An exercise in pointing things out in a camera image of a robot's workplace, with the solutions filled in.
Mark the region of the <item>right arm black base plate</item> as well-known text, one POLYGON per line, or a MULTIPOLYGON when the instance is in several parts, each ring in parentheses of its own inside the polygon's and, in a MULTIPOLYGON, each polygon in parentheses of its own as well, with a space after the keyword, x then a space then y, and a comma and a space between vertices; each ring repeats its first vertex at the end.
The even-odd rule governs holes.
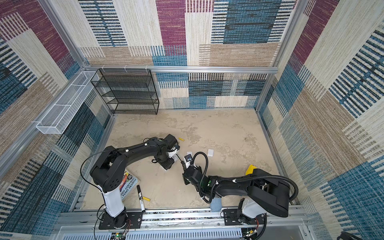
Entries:
POLYGON ((224 209, 220 213, 226 226, 236 225, 263 225, 265 223, 266 213, 257 215, 255 218, 247 217, 238 209, 224 209))

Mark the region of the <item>black yellow handled screwdriver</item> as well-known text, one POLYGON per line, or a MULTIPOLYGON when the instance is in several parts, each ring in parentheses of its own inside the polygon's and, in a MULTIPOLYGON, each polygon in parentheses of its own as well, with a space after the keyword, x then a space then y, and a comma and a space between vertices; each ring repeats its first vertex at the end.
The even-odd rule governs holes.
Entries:
POLYGON ((180 160, 181 164, 182 164, 182 168, 183 170, 185 171, 186 170, 186 165, 185 165, 185 162, 180 158, 180 156, 178 154, 176 154, 176 156, 178 157, 178 159, 180 160))

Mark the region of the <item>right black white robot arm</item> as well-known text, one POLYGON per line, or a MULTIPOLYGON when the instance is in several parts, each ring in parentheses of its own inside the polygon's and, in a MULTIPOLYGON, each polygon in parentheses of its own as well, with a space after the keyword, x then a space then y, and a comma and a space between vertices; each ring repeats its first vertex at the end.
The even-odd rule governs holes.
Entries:
POLYGON ((214 198, 244 196, 240 203, 240 216, 249 219, 264 213, 281 218, 288 217, 289 203, 299 193, 299 188, 293 180, 271 175, 258 168, 243 177, 224 178, 206 176, 202 168, 189 166, 184 169, 183 179, 186 185, 191 184, 196 188, 207 204, 211 204, 214 198))

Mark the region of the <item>colourful paperback book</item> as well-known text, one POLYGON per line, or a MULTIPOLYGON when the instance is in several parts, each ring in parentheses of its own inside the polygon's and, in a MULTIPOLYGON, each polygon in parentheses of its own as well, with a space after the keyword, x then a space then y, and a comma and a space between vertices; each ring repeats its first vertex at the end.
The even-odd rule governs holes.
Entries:
POLYGON ((120 195, 122 201, 130 194, 132 190, 140 183, 140 180, 131 174, 128 170, 125 170, 123 180, 120 184, 120 195))

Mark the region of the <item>black marker pen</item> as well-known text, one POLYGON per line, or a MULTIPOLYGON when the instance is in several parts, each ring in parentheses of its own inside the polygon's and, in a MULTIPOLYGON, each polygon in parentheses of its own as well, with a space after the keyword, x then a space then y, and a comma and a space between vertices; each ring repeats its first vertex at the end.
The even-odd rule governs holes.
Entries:
POLYGON ((139 185, 137 185, 137 191, 138 191, 138 196, 139 196, 139 202, 140 202, 140 206, 141 206, 141 211, 142 211, 142 213, 145 213, 145 212, 146 212, 146 208, 145 208, 145 204, 144 204, 144 198, 143 198, 142 191, 141 191, 141 188, 140 188, 139 185))

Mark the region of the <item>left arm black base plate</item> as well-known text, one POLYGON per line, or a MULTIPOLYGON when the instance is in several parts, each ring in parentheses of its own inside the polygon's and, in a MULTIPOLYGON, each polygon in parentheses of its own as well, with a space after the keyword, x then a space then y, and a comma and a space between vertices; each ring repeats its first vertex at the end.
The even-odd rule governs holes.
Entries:
POLYGON ((139 229, 142 224, 142 212, 123 212, 113 218, 108 213, 102 215, 99 230, 126 230, 139 229))

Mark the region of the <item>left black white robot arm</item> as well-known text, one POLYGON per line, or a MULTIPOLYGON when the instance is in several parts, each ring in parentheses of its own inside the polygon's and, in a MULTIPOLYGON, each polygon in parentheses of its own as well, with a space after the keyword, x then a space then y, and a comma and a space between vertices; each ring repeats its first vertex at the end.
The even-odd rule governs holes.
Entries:
POLYGON ((165 170, 171 168, 180 149, 178 140, 171 134, 164 139, 152 137, 147 141, 125 148, 106 147, 90 170, 90 176, 102 192, 105 212, 99 230, 118 230, 128 227, 129 216, 121 197, 120 185, 126 167, 153 157, 165 170))

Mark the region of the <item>white remote with green buttons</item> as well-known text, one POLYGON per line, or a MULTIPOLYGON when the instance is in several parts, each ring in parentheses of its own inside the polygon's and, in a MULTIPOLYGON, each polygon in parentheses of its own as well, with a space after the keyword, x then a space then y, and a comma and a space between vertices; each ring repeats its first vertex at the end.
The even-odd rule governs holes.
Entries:
POLYGON ((179 152, 178 149, 175 149, 172 152, 168 152, 169 158, 172 158, 173 160, 177 161, 179 159, 178 152, 179 152))

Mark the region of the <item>blue grey fabric case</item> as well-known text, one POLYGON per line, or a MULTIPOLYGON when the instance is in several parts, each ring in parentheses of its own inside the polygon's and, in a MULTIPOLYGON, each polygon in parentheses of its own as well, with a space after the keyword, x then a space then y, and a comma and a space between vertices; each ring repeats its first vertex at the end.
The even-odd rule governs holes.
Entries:
POLYGON ((210 203, 210 209, 213 212, 220 212, 222 209, 222 198, 214 198, 210 203))

